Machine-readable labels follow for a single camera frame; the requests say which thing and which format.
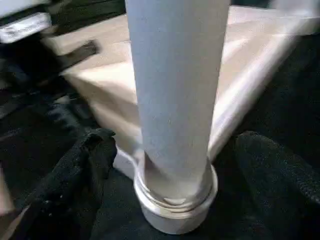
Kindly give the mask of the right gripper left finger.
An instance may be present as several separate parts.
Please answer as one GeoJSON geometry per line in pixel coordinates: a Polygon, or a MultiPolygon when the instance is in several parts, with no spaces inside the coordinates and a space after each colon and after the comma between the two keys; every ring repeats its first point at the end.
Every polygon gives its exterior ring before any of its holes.
{"type": "Polygon", "coordinates": [[[77,139],[17,208],[0,218],[2,240],[88,240],[117,155],[115,133],[96,128],[77,139]]]}

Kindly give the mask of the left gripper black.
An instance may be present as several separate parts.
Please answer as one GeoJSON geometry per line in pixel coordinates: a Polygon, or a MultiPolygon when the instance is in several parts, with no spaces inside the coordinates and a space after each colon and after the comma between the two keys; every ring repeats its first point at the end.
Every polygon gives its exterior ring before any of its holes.
{"type": "Polygon", "coordinates": [[[81,118],[69,101],[77,97],[77,91],[62,73],[100,50],[95,40],[63,55],[42,41],[1,43],[0,73],[10,98],[1,103],[0,110],[15,112],[34,104],[35,112],[55,126],[68,133],[83,133],[81,118]]]}

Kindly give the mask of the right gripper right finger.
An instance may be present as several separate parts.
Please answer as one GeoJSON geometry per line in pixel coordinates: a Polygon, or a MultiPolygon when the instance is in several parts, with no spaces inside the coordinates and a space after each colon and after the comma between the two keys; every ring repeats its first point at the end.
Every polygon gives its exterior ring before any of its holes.
{"type": "Polygon", "coordinates": [[[237,163],[274,240],[320,238],[320,174],[303,158],[253,131],[235,141],[237,163]]]}

